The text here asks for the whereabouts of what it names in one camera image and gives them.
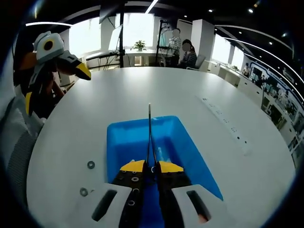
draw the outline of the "woman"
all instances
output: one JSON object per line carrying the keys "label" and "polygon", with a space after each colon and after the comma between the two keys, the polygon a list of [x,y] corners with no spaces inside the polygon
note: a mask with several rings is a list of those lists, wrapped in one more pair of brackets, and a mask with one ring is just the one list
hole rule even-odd
{"label": "woman", "polygon": [[248,63],[246,63],[242,73],[244,76],[249,77],[249,64]]}
{"label": "woman", "polygon": [[180,61],[178,68],[186,69],[187,67],[195,68],[197,56],[191,41],[186,39],[182,42],[182,50],[185,52],[184,57]]}

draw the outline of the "potted plant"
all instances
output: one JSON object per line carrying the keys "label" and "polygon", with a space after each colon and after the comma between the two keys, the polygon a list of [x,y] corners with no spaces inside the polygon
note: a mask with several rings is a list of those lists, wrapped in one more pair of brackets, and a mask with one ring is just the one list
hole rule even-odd
{"label": "potted plant", "polygon": [[134,47],[133,48],[136,48],[138,49],[139,51],[142,51],[146,46],[145,46],[145,42],[142,41],[142,40],[139,40],[137,41],[135,44],[134,44]]}
{"label": "potted plant", "polygon": [[237,66],[232,66],[232,69],[235,70],[235,71],[238,71]]}

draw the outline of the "person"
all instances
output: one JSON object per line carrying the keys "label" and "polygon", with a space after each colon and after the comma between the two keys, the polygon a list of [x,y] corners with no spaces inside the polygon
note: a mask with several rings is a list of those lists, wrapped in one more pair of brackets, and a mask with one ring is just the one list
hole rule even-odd
{"label": "person", "polygon": [[[29,81],[34,73],[37,64],[36,53],[32,42],[28,39],[29,35],[25,31],[21,31],[18,35],[15,53],[14,53],[14,86],[20,85],[24,96],[28,91]],[[48,118],[53,111],[55,105],[63,97],[64,92],[54,81],[53,71],[56,69],[44,69],[45,81],[37,98],[33,111],[39,118]]]}
{"label": "person", "polygon": [[244,76],[249,77],[249,65],[248,65],[248,63],[245,64],[245,67],[244,67],[242,73],[243,73]]}
{"label": "person", "polygon": [[182,50],[185,52],[182,60],[180,61],[178,68],[186,69],[187,67],[195,67],[197,56],[195,48],[191,41],[186,39],[182,42]]}
{"label": "person", "polygon": [[264,82],[265,82],[264,78],[261,76],[258,76],[258,80],[255,82],[255,84],[257,87],[262,87]]}
{"label": "person", "polygon": [[281,101],[282,105],[283,105],[284,107],[286,107],[287,104],[288,104],[288,102],[289,102],[288,91],[282,92],[282,93],[280,94],[279,100]]}
{"label": "person", "polygon": [[177,67],[180,60],[181,48],[181,30],[176,28],[172,31],[172,38],[170,38],[168,47],[172,49],[172,57],[170,57],[170,67]]}

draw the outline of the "white pillar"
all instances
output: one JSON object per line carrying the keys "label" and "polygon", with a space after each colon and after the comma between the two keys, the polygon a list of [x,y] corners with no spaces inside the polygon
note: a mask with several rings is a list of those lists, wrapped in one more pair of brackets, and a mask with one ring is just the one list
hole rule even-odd
{"label": "white pillar", "polygon": [[200,71],[207,72],[208,61],[210,61],[212,54],[214,37],[214,25],[202,19],[193,21],[191,42],[195,48],[196,54],[206,57]]}
{"label": "white pillar", "polygon": [[232,59],[233,59],[235,48],[236,48],[235,46],[230,45],[230,52],[229,52],[229,58],[228,58],[228,63],[229,64],[232,64]]}

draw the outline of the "window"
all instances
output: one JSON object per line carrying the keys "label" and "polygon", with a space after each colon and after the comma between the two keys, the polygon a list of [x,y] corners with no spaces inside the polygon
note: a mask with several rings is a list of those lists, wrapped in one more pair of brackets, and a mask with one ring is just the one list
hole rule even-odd
{"label": "window", "polygon": [[70,52],[81,57],[86,52],[101,49],[101,24],[93,18],[74,24],[69,31]]}
{"label": "window", "polygon": [[216,34],[211,58],[222,63],[228,63],[230,47],[229,41]]}
{"label": "window", "polygon": [[[115,27],[120,25],[120,14],[116,15]],[[145,41],[146,47],[153,46],[154,15],[125,13],[123,17],[123,45],[133,47],[136,41]]]}
{"label": "window", "polygon": [[239,70],[242,70],[244,61],[244,53],[237,47],[234,48],[232,65],[237,66]]}

